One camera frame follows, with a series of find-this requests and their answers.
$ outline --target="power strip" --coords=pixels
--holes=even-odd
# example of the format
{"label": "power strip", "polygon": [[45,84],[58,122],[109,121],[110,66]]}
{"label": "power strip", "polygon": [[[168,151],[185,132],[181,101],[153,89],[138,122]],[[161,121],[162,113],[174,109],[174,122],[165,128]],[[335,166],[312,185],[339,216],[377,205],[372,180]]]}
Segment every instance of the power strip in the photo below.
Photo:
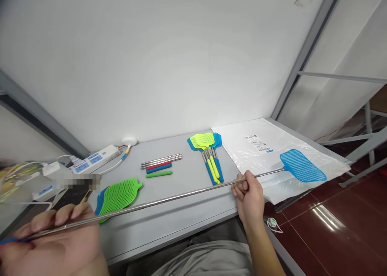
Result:
{"label": "power strip", "polygon": [[82,160],[79,165],[70,167],[70,170],[75,174],[92,173],[120,154],[121,151],[117,147],[109,145],[101,151],[98,151],[97,153],[94,153],[88,158]]}

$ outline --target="barcode label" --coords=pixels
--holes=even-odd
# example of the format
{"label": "barcode label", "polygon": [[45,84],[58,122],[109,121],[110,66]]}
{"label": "barcode label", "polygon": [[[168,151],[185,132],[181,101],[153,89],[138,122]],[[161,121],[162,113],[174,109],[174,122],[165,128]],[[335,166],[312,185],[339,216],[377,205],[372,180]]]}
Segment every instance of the barcode label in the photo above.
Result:
{"label": "barcode label", "polygon": [[257,135],[245,136],[245,139],[249,141],[259,153],[269,153],[273,151],[273,149],[269,148]]}

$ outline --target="white plastic sheet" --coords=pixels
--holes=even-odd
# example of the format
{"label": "white plastic sheet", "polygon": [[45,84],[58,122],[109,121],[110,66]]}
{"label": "white plastic sheet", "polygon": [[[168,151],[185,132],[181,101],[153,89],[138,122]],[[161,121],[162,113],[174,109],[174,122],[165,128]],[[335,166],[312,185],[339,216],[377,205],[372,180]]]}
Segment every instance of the white plastic sheet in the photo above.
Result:
{"label": "white plastic sheet", "polygon": [[[253,174],[261,174],[282,168],[279,156],[290,149],[301,151],[325,173],[327,181],[350,170],[348,164],[319,152],[262,118],[212,130],[222,135],[223,146],[241,173],[249,169]],[[259,177],[258,180],[264,188],[265,197],[273,204],[324,183],[303,183],[286,171]]]}

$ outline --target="finger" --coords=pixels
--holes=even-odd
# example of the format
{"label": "finger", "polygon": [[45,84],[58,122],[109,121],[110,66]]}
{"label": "finger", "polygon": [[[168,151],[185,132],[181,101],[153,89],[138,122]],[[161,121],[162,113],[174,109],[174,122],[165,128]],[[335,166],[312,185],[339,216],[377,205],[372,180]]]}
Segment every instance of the finger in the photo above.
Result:
{"label": "finger", "polygon": [[247,181],[242,181],[242,187],[244,191],[247,191],[249,189],[249,184]]}
{"label": "finger", "polygon": [[51,227],[55,222],[56,210],[49,210],[38,214],[31,221],[32,232],[39,232]]}
{"label": "finger", "polygon": [[237,194],[237,198],[240,200],[240,201],[243,201],[243,199],[245,198],[245,195],[243,194],[243,192],[241,192],[237,187],[234,186],[234,190]]}
{"label": "finger", "polygon": [[75,208],[75,204],[68,204],[62,207],[55,216],[55,225],[59,226],[64,224],[69,218],[71,213],[73,212],[73,209]]}
{"label": "finger", "polygon": [[89,203],[80,203],[74,208],[71,219],[76,219],[79,216],[83,216],[84,218],[92,218],[94,216],[93,209]]}
{"label": "finger", "polygon": [[31,229],[31,223],[25,224],[22,226],[20,229],[18,229],[13,236],[18,239],[25,238],[29,235],[32,234],[32,229]]}
{"label": "finger", "polygon": [[247,180],[247,183],[249,185],[252,185],[252,186],[257,186],[259,188],[262,188],[261,184],[259,183],[259,181],[254,177],[254,175],[251,173],[250,170],[247,170],[245,172],[245,177],[246,177],[246,180]]}
{"label": "finger", "polygon": [[[243,175],[242,174],[238,174],[237,175],[237,179],[236,180],[239,180],[239,179],[242,179],[243,178]],[[243,193],[243,194],[246,194],[246,192],[248,191],[249,189],[249,185],[247,184],[246,181],[242,181],[241,183],[238,183],[237,184],[239,190]]]}
{"label": "finger", "polygon": [[237,196],[237,192],[235,191],[234,187],[231,186],[231,192],[233,193],[233,195],[236,197]]}

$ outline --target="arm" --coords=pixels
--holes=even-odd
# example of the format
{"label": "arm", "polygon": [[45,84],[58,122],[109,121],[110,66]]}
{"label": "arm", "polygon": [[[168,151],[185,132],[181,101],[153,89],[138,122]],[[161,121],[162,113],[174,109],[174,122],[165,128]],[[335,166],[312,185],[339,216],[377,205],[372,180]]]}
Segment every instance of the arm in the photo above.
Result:
{"label": "arm", "polygon": [[238,214],[246,231],[256,275],[285,276],[263,221],[264,198],[261,184],[248,170],[246,181],[231,187],[236,197]]}

